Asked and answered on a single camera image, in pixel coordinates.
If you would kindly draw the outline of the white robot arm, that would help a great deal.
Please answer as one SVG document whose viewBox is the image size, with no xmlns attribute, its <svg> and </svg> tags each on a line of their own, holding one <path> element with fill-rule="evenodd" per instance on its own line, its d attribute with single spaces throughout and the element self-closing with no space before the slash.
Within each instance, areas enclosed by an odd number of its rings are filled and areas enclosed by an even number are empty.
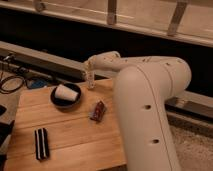
<svg viewBox="0 0 213 171">
<path fill-rule="evenodd" d="M 84 62 L 87 87 L 96 70 L 114 71 L 114 104 L 128 171 L 181 171 L 165 110 L 165 101 L 191 81 L 187 62 L 178 57 L 123 58 L 116 51 Z"/>
</svg>

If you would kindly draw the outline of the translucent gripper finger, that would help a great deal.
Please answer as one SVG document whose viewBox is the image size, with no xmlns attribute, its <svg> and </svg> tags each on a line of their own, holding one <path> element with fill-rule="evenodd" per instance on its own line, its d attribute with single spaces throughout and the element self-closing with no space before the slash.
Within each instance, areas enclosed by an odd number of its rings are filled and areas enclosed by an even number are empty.
<svg viewBox="0 0 213 171">
<path fill-rule="evenodd" d="M 87 72 L 85 74 L 85 81 L 87 83 L 87 88 L 90 89 L 90 74 L 88 74 Z"/>
<path fill-rule="evenodd" d="M 94 72 L 90 72 L 90 76 L 89 76 L 89 88 L 93 89 L 95 87 L 95 74 Z"/>
</svg>

